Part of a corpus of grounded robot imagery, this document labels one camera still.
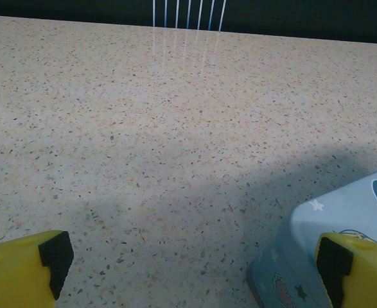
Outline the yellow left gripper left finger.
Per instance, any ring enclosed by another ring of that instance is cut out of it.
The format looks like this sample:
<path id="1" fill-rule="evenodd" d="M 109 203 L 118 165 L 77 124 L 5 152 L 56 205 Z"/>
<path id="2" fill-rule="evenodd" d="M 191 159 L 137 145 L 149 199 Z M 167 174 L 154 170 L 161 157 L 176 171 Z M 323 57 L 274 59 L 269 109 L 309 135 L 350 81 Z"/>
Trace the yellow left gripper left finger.
<path id="1" fill-rule="evenodd" d="M 67 231 L 0 243 L 0 307 L 53 307 L 73 259 Z"/>

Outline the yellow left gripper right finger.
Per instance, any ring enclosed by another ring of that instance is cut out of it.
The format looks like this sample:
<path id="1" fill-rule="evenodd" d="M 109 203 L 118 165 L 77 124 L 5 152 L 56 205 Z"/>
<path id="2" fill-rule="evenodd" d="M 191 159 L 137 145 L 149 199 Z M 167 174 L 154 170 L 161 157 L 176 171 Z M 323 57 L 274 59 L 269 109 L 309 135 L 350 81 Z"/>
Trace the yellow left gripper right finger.
<path id="1" fill-rule="evenodd" d="M 377 308 L 377 243 L 324 233 L 315 262 L 331 307 Z"/>

